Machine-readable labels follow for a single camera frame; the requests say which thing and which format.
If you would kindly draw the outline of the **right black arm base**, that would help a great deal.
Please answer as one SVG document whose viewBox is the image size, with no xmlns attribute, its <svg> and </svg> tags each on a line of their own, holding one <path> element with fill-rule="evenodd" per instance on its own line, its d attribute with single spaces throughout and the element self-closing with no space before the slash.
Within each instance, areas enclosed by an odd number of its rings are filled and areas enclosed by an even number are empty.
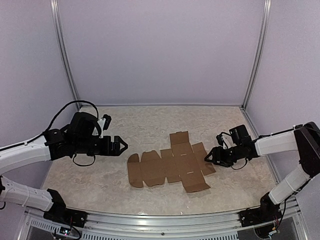
<svg viewBox="0 0 320 240">
<path fill-rule="evenodd" d="M 274 204 L 267 192 L 260 199 L 260 206 L 256 208 L 247 208 L 238 213 L 242 227 L 249 227 L 274 220 L 280 220 L 283 214 L 279 204 Z"/>
</svg>

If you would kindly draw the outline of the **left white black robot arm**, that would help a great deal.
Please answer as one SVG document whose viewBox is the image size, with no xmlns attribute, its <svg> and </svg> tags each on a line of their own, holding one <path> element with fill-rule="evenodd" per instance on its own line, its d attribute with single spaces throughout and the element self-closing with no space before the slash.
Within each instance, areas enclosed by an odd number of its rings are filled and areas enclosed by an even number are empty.
<svg viewBox="0 0 320 240">
<path fill-rule="evenodd" d="M 104 135 L 112 118 L 105 114 L 98 118 L 87 112 L 77 112 L 69 124 L 61 129 L 49 128 L 40 136 L 0 150 L 1 175 L 20 167 L 77 155 L 118 157 L 128 149 L 120 136 Z M 37 189 L 0 177 L 0 201 L 13 203 L 50 213 L 63 223 L 70 211 L 61 195 L 53 189 Z"/>
</svg>

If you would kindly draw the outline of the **brown cardboard box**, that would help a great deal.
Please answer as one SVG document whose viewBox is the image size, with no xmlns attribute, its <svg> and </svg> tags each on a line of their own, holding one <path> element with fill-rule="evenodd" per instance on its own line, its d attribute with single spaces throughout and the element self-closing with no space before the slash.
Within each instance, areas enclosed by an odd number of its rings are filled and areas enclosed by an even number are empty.
<svg viewBox="0 0 320 240">
<path fill-rule="evenodd" d="M 211 187 L 205 176 L 216 172 L 212 163 L 206 162 L 204 144 L 190 143 L 189 132 L 179 131 L 169 135 L 170 148 L 132 154 L 127 160 L 128 181 L 132 187 L 143 188 L 181 182 L 187 193 L 200 192 Z"/>
</svg>

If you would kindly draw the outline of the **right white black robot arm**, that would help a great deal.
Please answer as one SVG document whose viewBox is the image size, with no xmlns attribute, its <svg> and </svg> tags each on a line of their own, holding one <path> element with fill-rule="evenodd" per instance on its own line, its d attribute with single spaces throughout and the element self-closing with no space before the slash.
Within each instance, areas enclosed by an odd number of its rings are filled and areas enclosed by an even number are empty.
<svg viewBox="0 0 320 240">
<path fill-rule="evenodd" d="M 320 173 L 320 129 L 313 121 L 256 139 L 252 139 L 245 125 L 238 125 L 227 133 L 233 146 L 227 146 L 224 135 L 224 132 L 217 135 L 219 145 L 204 157 L 205 162 L 231 168 L 238 160 L 249 162 L 271 156 L 283 158 L 282 167 L 289 165 L 281 181 L 261 198 L 261 207 L 255 212 L 260 222 L 268 221 L 276 212 L 275 206 L 297 194 Z"/>
</svg>

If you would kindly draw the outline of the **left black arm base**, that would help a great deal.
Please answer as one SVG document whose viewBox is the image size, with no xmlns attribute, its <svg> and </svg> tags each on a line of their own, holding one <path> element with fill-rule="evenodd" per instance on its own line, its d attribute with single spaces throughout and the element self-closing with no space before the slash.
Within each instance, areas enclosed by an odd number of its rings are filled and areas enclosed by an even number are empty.
<svg viewBox="0 0 320 240">
<path fill-rule="evenodd" d="M 48 188 L 53 205 L 48 211 L 43 213 L 43 218 L 72 227 L 84 228 L 88 213 L 82 210 L 70 209 L 58 193 L 58 191 Z"/>
</svg>

